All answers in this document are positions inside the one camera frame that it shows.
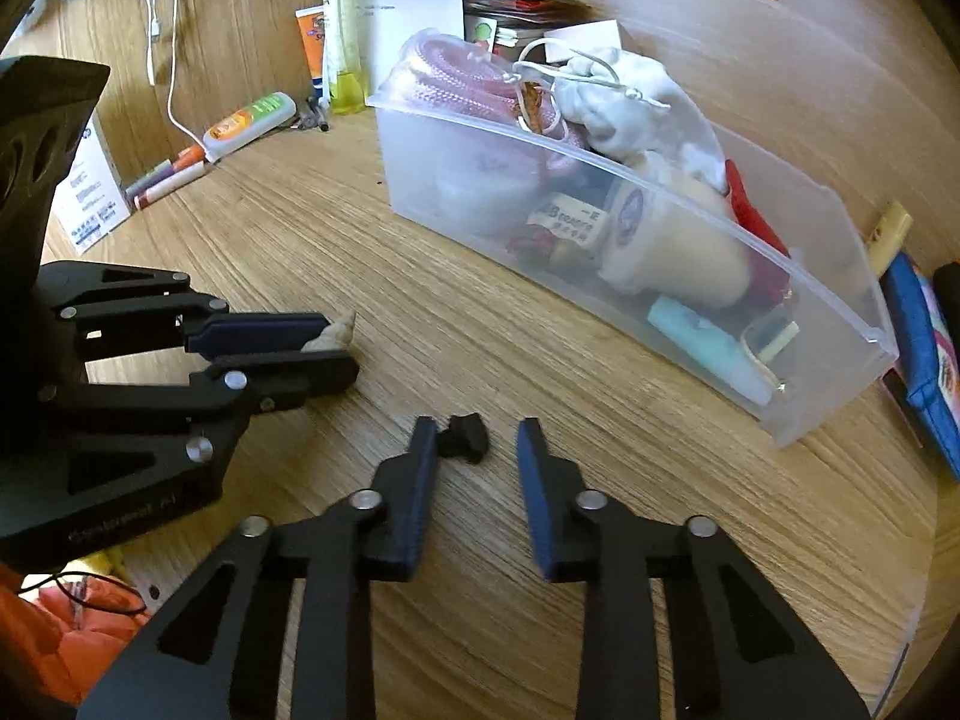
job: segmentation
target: white label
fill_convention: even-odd
[[[69,175],[56,187],[53,211],[80,253],[130,217],[94,119],[83,131]]]
[[[558,192],[551,197],[548,204],[531,213],[527,223],[538,224],[557,238],[573,241],[588,251],[595,251],[603,241],[609,216],[610,214],[595,205]]]

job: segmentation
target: wood grain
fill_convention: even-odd
[[[316,0],[186,1],[178,110],[191,127],[307,88],[291,13]],[[917,220],[908,248],[920,264],[955,255],[960,84],[912,0],[587,1],[620,18],[709,117],[837,189],[862,230],[896,196]],[[143,45],[135,0],[88,0],[14,47],[114,66],[101,115],[126,177],[181,144],[162,121],[162,90],[146,86]],[[717,518],[871,704],[925,598],[939,598],[907,672],[922,668],[957,600],[943,584],[956,558],[951,531],[938,536],[938,495],[944,517],[960,506],[878,388],[775,450],[670,362],[395,217],[382,180],[369,114],[328,135],[281,133],[90,252],[189,271],[237,310],[360,314],[356,388],[254,420],[223,501],[128,546],[139,581],[166,597],[242,517],[320,512],[402,449],[416,415],[478,410],[493,456],[445,466],[416,581],[374,594],[381,716],[570,717],[582,589],[536,579],[512,453],[517,420],[537,415],[558,453],[639,514]],[[47,256],[72,256],[59,230]],[[181,381],[195,364],[164,352],[92,373]]]

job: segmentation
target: plastic bin rim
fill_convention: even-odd
[[[874,294],[874,300],[877,302],[878,306],[880,306],[880,320],[883,325],[882,327],[872,327],[872,325],[868,324],[856,311],[853,311],[853,309],[848,306],[846,301],[834,293],[834,291],[826,284],[814,278],[807,271],[801,268],[794,260],[790,259],[789,257],[784,257],[784,255],[780,254],[774,247],[771,247],[771,245],[767,244],[767,242],[760,240],[760,238],[745,230],[739,224],[729,220],[728,218],[719,217],[718,215],[709,213],[700,206],[683,197],[681,194],[676,194],[675,191],[671,190],[669,187],[646,180],[635,170],[631,170],[630,167],[621,165],[621,163],[614,162],[607,157],[601,156],[592,151],[587,151],[584,148],[568,146],[566,143],[555,141],[552,138],[547,138],[532,132],[524,132],[517,127],[508,127],[506,124],[500,124],[499,122],[490,122],[487,119],[478,119],[474,116],[458,114],[452,111],[443,111],[436,108],[416,108],[413,105],[398,104],[393,100],[388,100],[385,95],[382,95],[379,92],[375,95],[371,95],[367,99],[367,104],[378,110],[405,113],[413,116],[425,116],[429,119],[439,119],[440,121],[451,122],[452,124],[462,124],[465,127],[481,129],[485,130],[486,132],[494,132],[499,135],[504,135],[508,138],[513,138],[514,140],[525,141],[526,143],[531,143],[533,146],[548,148],[549,151],[563,154],[571,159],[576,159],[579,162],[586,162],[589,165],[598,167],[600,170],[611,172],[626,181],[631,181],[632,183],[637,184],[637,186],[641,186],[643,189],[664,193],[671,202],[679,205],[680,208],[683,208],[683,210],[697,215],[698,218],[704,220],[706,223],[712,224],[713,226],[718,227],[724,232],[732,235],[737,240],[740,240],[744,245],[747,245],[748,247],[757,251],[763,257],[766,257],[768,260],[776,263],[781,269],[788,272],[791,277],[795,277],[796,279],[799,279],[805,283],[808,288],[818,293],[818,295],[820,295],[822,300],[824,300],[824,302],[827,303],[830,308],[834,309],[835,312],[846,319],[846,321],[851,324],[851,326],[856,329],[856,331],[860,333],[860,336],[863,337],[868,343],[880,343],[881,347],[886,352],[893,355],[898,354],[896,341],[893,338],[893,327],[886,312],[886,304],[880,301],[880,287],[877,285],[877,283],[872,284],[871,288],[872,293]],[[733,137],[744,140],[740,135],[737,135],[736,132],[728,130],[726,127],[722,127],[720,124],[714,124],[714,122],[711,122],[710,124],[712,127],[723,130],[723,132],[730,133],[733,135]],[[784,160],[781,160],[781,158],[776,156],[776,154],[771,154],[769,151],[766,151],[766,149],[761,149],[761,151],[767,154],[771,159],[775,159],[776,161],[783,163],[789,168],[789,170],[792,170],[792,172],[803,175],[803,177],[805,177],[808,181],[812,182],[812,179],[810,179],[809,176],[807,176],[801,170],[798,170],[796,167],[790,165],[789,162],[784,162]],[[847,223],[851,234],[856,236],[856,228],[853,227],[853,223],[849,218],[847,218]],[[864,268],[867,269],[868,262],[866,251],[863,250],[862,245],[860,248],[862,264]]]

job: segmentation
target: yellow liquid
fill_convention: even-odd
[[[360,74],[343,73],[337,74],[337,84],[330,86],[330,112],[335,114],[360,113],[367,107],[366,84]]]

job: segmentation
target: red fabric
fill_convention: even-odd
[[[784,257],[790,252],[760,211],[754,208],[747,197],[743,178],[733,160],[727,160],[727,183],[730,185],[730,204],[740,226],[756,235],[765,244],[771,245]],[[790,276],[778,265],[770,262],[760,252],[750,250],[751,292],[770,305],[778,305],[790,286]]]
[[[45,587],[36,604],[16,595],[22,578],[0,565],[0,638],[19,665],[53,698],[78,706],[149,619],[84,608],[59,587]],[[75,594],[109,608],[136,608],[133,593],[89,579]]]

